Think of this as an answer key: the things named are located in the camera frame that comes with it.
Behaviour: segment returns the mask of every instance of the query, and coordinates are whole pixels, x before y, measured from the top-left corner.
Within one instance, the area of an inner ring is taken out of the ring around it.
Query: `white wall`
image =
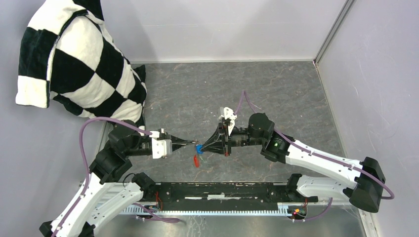
[[[43,0],[0,0],[0,236],[38,237],[44,221],[66,207],[83,180],[78,145],[85,121],[52,101],[48,109],[15,104],[20,40]],[[89,158],[101,124],[85,132]]]
[[[356,1],[319,65],[351,158],[379,160],[396,194],[382,236],[419,236],[419,1]]]
[[[312,60],[345,0],[102,0],[134,62]]]

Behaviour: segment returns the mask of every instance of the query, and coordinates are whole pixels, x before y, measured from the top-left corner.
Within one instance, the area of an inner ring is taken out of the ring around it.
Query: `cable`
[[[305,219],[302,219],[302,220],[293,219],[293,222],[313,221],[313,220],[316,220],[317,218],[320,218],[320,217],[324,216],[330,210],[330,207],[332,206],[332,202],[333,202],[333,198],[330,198],[329,203],[326,206],[326,208],[322,211],[322,213],[318,214],[317,216],[313,216],[313,217],[310,217],[310,218],[305,218]]]
[[[247,93],[244,91],[243,92],[243,95],[245,96],[245,98],[246,98],[246,101],[247,101],[247,103],[248,103],[248,105],[250,106],[250,108],[251,108],[251,110],[253,110],[253,112],[254,113],[256,113],[256,109],[254,108],[254,106],[252,105],[252,103],[250,102],[250,100],[249,100],[249,98],[248,98],[248,95],[247,95]],[[366,175],[366,176],[368,176],[370,179],[372,179],[372,180],[374,180],[374,182],[376,182],[376,183],[378,183],[380,186],[382,186],[389,194],[390,194],[390,196],[389,197],[381,197],[381,199],[387,199],[387,200],[390,200],[390,199],[394,199],[394,193],[393,193],[393,191],[392,190],[390,190],[390,188],[389,187],[387,187],[387,185],[385,185],[381,180],[379,180],[378,178],[376,178],[375,176],[373,176],[372,174],[370,174],[370,173],[368,173],[368,172],[366,172],[365,170],[363,170],[363,169],[360,169],[360,168],[358,168],[358,167],[352,167],[352,165],[350,165],[350,164],[347,164],[347,163],[345,163],[345,162],[342,162],[342,161],[340,161],[340,160],[336,160],[336,159],[333,159],[333,158],[330,158],[330,157],[328,157],[328,156],[325,156],[325,155],[322,155],[322,154],[319,154],[319,153],[316,153],[316,152],[312,152],[312,151],[310,151],[309,149],[306,149],[306,148],[304,148],[304,147],[302,147],[302,146],[299,146],[298,144],[296,144],[296,143],[294,143],[293,141],[291,141],[288,137],[286,137],[283,133],[281,133],[281,131],[280,130],[278,130],[278,129],[276,129],[276,128],[274,128],[274,130],[275,130],[275,132],[276,133],[278,133],[284,140],[286,140],[288,143],[290,143],[291,145],[293,145],[293,146],[295,146],[295,147],[297,147],[298,149],[300,149],[300,150],[302,150],[302,151],[304,151],[304,152],[307,152],[307,153],[309,153],[309,154],[311,154],[311,155],[313,155],[313,156],[316,156],[316,157],[319,157],[319,158],[323,158],[323,159],[325,159],[325,160],[328,160],[328,161],[331,161],[331,162],[334,162],[334,163],[337,163],[337,164],[340,164],[340,165],[343,165],[343,166],[345,166],[345,167],[347,167],[347,168],[350,168],[350,169],[353,169],[353,170],[356,170],[356,171],[358,171],[358,172],[360,172],[360,173],[362,173],[362,174],[364,174],[364,175]]]
[[[245,94],[245,90],[242,90],[242,96],[240,96],[240,100],[239,100],[239,104],[237,105],[237,109],[233,113],[234,115],[237,115],[237,113],[240,111],[240,108],[242,107],[244,94]]]
[[[84,133],[84,129],[86,128],[86,126],[91,123],[91,122],[95,122],[95,121],[108,121],[108,122],[114,122],[117,124],[120,124],[122,126],[131,128],[132,130],[135,130],[137,132],[140,133],[144,133],[145,135],[152,135],[152,133],[150,131],[145,131],[142,129],[139,129],[136,126],[132,126],[131,124],[128,124],[126,122],[122,122],[119,121],[117,119],[114,118],[107,118],[107,117],[95,117],[92,119],[87,120],[82,127],[80,128],[80,132],[79,132],[79,145],[80,145],[80,152],[82,154],[82,159],[83,159],[83,165],[85,168],[85,183],[84,183],[84,187],[82,189],[82,192],[80,193],[79,197],[76,199],[76,201],[73,203],[73,205],[71,205],[71,207],[68,209],[68,211],[64,214],[63,218],[61,219],[61,221],[58,223],[57,228],[55,229],[55,231],[52,233],[51,237],[55,237],[58,233],[58,231],[62,228],[63,223],[67,220],[68,216],[70,215],[70,213],[74,210],[74,208],[76,208],[77,204],[80,202],[80,200],[82,199],[81,197],[84,196],[84,194],[86,193],[86,190],[90,184],[90,173],[89,173],[89,166],[87,164],[87,159],[86,159],[86,154],[84,152],[84,146],[83,146],[83,133]]]
[[[130,175],[135,175],[134,173],[129,173],[129,174],[127,174],[126,176],[125,176],[125,178],[124,178],[124,180],[122,180],[122,185],[123,185],[123,187],[125,188],[125,180],[128,178],[128,176],[130,176]]]
[[[156,192],[156,203],[160,211],[163,211],[163,201],[159,197],[159,192]]]
[[[163,222],[171,223],[171,224],[178,223],[180,221],[177,218],[161,218],[161,217],[157,216],[156,214],[154,214],[153,212],[151,212],[149,209],[145,208],[145,206],[140,205],[138,203],[133,203],[132,205],[136,205],[136,206],[141,207],[145,212],[147,212],[148,214],[152,215],[155,218],[155,219],[153,219],[153,218],[145,219],[147,221],[163,221]]]
[[[308,205],[308,199],[305,198],[304,205],[302,206],[302,208],[305,208],[307,205]]]
[[[296,215],[301,216],[302,218],[305,218],[305,216],[301,215],[300,213],[296,213]]]

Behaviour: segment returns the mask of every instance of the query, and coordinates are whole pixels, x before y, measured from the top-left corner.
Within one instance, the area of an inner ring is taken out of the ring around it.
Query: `blue object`
[[[195,149],[197,150],[198,154],[203,154],[204,153],[204,152],[201,152],[201,148],[202,148],[201,144],[195,146]]]

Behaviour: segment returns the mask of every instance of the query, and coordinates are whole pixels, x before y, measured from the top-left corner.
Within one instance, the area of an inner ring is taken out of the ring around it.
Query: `checkered fabric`
[[[48,108],[52,98],[80,117],[143,126],[145,76],[114,45],[100,0],[46,0],[22,38],[16,103]]]

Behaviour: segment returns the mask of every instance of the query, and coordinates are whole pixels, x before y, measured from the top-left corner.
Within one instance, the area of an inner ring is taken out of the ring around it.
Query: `gray speckled mat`
[[[236,109],[241,91],[275,122],[283,133],[312,147],[342,155],[329,105],[311,62],[237,62],[149,64],[147,70],[147,130],[205,142],[215,131],[219,107]],[[247,126],[246,102],[236,126]],[[292,173],[319,174],[272,163],[260,147],[233,148],[230,157],[203,154],[193,163],[193,146],[167,159],[131,158],[129,172],[145,172],[156,182],[286,181]]]

